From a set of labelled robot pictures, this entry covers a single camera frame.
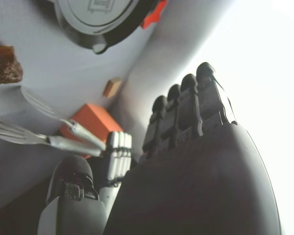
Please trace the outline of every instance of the orange block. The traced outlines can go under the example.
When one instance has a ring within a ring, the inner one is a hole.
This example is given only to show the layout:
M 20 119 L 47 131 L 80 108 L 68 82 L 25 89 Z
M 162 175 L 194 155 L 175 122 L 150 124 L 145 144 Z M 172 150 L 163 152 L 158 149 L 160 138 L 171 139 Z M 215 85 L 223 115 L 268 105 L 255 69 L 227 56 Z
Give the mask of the orange block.
M 103 142 L 106 142 L 108 134 L 111 131 L 123 131 L 120 125 L 110 116 L 110 114 L 101 106 L 85 104 L 73 117 L 73 120 L 79 122 L 91 133 L 97 136 Z M 66 125 L 60 128 L 63 136 L 75 140 L 82 141 L 72 135 Z

